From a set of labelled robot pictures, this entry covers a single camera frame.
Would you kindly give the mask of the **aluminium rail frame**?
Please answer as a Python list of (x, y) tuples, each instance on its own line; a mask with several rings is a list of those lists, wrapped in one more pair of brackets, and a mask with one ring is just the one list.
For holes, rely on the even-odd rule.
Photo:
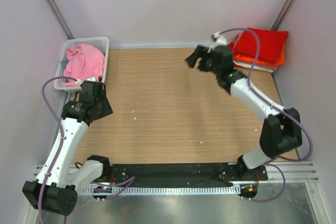
[[(289, 162), (275, 162), (274, 165), (282, 171), (288, 183), (319, 182), (317, 172), (312, 163), (301, 162), (290, 164)], [(268, 179), (272, 183), (282, 182), (280, 171), (276, 167), (268, 165), (266, 166), (266, 171)]]

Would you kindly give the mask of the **red folded t shirt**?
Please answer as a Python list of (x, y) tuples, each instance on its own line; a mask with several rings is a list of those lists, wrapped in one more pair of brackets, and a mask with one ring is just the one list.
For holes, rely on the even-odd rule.
[(234, 51), (235, 46), (236, 46), (236, 42), (231, 42), (228, 44), (228, 47), (231, 49), (231, 51)]

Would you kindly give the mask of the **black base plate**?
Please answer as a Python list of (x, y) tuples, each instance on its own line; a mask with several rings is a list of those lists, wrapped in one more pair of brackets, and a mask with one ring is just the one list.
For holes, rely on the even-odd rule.
[(131, 186), (140, 188), (215, 188), (268, 180), (264, 166), (243, 173), (235, 163), (113, 164), (111, 170), (115, 183), (134, 176)]

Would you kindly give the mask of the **left corner aluminium post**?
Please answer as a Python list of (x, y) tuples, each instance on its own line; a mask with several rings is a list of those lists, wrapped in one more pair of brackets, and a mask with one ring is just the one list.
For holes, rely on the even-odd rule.
[(74, 39), (74, 36), (72, 34), (72, 32), (70, 31), (70, 28), (68, 26), (68, 24), (66, 23), (60, 9), (58, 8), (57, 3), (55, 2), (55, 0), (46, 0), (50, 10), (52, 11), (52, 13), (54, 14), (55, 18), (57, 19), (59, 25), (61, 26), (63, 32), (65, 33), (65, 35), (67, 36), (68, 39)]

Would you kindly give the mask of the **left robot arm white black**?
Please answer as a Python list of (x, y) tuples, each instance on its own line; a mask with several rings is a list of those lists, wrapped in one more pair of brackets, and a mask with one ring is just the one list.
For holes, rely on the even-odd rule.
[(106, 182), (111, 177), (109, 159), (99, 155), (89, 156), (73, 174), (69, 171), (90, 124), (112, 113), (102, 82), (84, 81), (79, 99), (64, 105), (56, 118), (59, 133), (44, 166), (32, 182), (23, 185), (23, 194), (39, 215), (43, 211), (70, 215), (80, 192), (92, 182)]

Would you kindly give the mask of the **white plastic basket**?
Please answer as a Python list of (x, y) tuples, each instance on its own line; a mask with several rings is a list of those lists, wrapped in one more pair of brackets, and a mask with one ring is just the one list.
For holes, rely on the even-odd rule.
[(72, 77), (66, 77), (63, 75), (64, 69), (68, 63), (67, 48), (71, 48), (78, 44), (92, 45), (104, 54), (105, 62), (104, 62), (103, 77), (99, 78), (97, 82), (105, 83), (107, 63), (108, 63), (109, 39), (107, 37), (89, 37), (89, 38), (71, 39), (64, 43), (60, 53), (60, 58), (55, 75), (55, 77), (57, 77), (58, 79), (54, 80), (54, 88), (56, 90), (64, 90), (70, 93), (81, 91), (81, 86), (75, 85), (75, 81), (77, 79)]

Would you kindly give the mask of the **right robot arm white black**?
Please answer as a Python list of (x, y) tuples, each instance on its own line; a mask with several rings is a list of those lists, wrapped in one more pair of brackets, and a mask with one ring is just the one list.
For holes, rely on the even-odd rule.
[(258, 147), (237, 159), (238, 177), (248, 180), (267, 162), (302, 145), (299, 112), (280, 106), (248, 82), (248, 77), (234, 67), (228, 46), (210, 49), (198, 45), (185, 61), (190, 68), (212, 72), (221, 88), (249, 107), (262, 121)]

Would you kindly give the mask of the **orange folded t shirt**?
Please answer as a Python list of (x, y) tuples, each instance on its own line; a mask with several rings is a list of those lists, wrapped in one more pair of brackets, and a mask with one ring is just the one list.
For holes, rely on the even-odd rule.
[[(235, 61), (242, 61), (248, 64), (252, 64), (254, 61), (254, 57), (249, 57), (249, 56), (245, 56), (242, 54), (234, 54), (233, 58)], [(265, 65), (265, 66), (282, 66), (284, 63), (285, 63), (285, 47), (281, 49), (274, 63), (270, 63), (268, 61), (260, 60), (260, 59), (257, 59), (256, 61), (257, 65)]]

